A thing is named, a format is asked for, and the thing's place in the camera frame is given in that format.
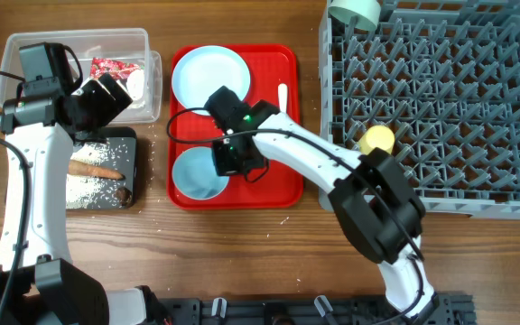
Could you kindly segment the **brown carrot stick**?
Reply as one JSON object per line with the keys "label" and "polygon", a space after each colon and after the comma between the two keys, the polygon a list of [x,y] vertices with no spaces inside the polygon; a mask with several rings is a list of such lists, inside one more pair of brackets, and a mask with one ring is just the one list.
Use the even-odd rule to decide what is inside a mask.
{"label": "brown carrot stick", "polygon": [[123,174],[116,170],[74,160],[71,160],[69,163],[68,174],[72,176],[102,178],[116,181],[121,181],[125,178]]}

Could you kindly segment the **small light blue bowl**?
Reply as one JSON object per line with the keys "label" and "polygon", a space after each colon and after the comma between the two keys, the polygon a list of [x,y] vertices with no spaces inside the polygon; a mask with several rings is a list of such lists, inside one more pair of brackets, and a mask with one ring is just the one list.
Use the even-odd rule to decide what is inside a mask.
{"label": "small light blue bowl", "polygon": [[178,156],[172,166],[172,180],[178,191],[193,200],[211,200],[228,186],[228,176],[218,176],[212,150],[193,147]]}

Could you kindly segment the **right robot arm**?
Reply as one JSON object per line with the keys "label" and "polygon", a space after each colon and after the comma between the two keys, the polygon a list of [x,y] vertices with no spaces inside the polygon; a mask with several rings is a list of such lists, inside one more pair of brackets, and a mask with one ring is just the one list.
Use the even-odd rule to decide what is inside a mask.
{"label": "right robot arm", "polygon": [[276,161],[316,184],[349,243],[378,265],[398,318],[409,324],[429,319],[437,294],[420,250],[426,209],[390,153],[360,153],[327,142],[273,104],[260,100],[249,106],[226,87],[204,108],[223,133],[212,141],[218,175],[247,176]]}

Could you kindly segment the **red snack wrapper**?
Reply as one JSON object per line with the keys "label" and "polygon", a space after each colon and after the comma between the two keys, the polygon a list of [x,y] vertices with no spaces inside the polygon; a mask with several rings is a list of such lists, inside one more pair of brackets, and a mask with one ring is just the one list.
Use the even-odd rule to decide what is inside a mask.
{"label": "red snack wrapper", "polygon": [[93,58],[91,61],[89,76],[99,79],[104,74],[109,74],[113,79],[128,79],[130,75],[144,67],[135,63],[126,63],[120,60],[110,60],[105,58]]}

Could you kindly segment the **brown food scrap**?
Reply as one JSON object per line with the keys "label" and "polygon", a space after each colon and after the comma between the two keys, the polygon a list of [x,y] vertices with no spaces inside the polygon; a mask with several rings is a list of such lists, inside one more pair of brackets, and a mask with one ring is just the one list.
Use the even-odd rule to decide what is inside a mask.
{"label": "brown food scrap", "polygon": [[118,188],[114,193],[114,198],[120,207],[129,207],[133,203],[133,193],[126,187]]}

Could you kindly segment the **green bowl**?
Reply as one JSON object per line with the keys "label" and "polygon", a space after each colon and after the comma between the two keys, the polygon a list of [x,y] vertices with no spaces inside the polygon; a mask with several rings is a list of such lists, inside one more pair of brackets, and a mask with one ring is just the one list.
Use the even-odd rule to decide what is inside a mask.
{"label": "green bowl", "polygon": [[378,26],[381,5],[377,0],[332,0],[328,13],[342,23],[371,32]]}

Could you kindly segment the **yellow plastic cup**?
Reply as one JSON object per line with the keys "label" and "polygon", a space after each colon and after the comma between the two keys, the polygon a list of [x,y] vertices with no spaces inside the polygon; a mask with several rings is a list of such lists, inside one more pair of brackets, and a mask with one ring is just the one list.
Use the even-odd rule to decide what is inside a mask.
{"label": "yellow plastic cup", "polygon": [[395,145],[395,134],[387,126],[375,125],[363,134],[357,144],[362,154],[369,154],[374,149],[391,154]]}

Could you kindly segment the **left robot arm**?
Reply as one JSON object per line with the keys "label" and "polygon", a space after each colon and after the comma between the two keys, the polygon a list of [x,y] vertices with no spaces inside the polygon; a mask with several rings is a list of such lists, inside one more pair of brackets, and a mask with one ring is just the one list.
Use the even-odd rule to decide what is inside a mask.
{"label": "left robot arm", "polygon": [[23,75],[0,113],[8,154],[0,238],[0,324],[169,324],[149,287],[108,292],[72,262],[66,183],[77,141],[87,141],[131,103],[109,75],[86,79],[67,45],[19,51]]}

